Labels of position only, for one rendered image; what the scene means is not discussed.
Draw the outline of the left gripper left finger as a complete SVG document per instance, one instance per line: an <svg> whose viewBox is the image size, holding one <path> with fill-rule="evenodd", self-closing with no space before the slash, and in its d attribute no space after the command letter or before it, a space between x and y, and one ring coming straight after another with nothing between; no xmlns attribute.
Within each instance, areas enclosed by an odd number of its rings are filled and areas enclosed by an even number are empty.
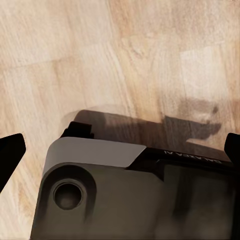
<svg viewBox="0 0 240 240"><path fill-rule="evenodd" d="M0 138L0 193L26 152L21 133Z"/></svg>

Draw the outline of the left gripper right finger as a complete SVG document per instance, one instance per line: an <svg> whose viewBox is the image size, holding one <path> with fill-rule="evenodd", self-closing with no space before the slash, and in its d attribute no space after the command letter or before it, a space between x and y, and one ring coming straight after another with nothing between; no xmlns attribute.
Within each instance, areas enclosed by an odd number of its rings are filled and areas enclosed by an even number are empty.
<svg viewBox="0 0 240 240"><path fill-rule="evenodd" d="M228 133L224 151L231 160L231 163L237 168L240 173L240 135L235 133Z"/></svg>

